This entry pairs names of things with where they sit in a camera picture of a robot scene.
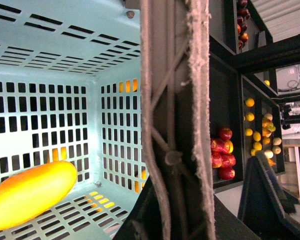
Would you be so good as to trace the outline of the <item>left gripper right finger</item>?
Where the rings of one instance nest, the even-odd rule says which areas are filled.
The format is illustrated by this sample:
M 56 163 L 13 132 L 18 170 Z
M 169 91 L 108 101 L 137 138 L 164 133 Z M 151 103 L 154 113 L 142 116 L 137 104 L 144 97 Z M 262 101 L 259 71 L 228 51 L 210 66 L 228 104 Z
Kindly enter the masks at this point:
M 299 200 L 278 182 L 264 151 L 247 161 L 238 218 L 262 240 L 300 240 L 300 223 L 291 217 Z

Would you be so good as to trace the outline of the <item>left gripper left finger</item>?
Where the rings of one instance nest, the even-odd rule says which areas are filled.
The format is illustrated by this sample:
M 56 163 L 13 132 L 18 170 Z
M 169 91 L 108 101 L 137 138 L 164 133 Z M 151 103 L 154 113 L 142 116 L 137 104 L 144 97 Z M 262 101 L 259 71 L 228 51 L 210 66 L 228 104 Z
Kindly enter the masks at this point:
M 150 176 L 116 240 L 257 240 L 214 196 L 209 174 Z

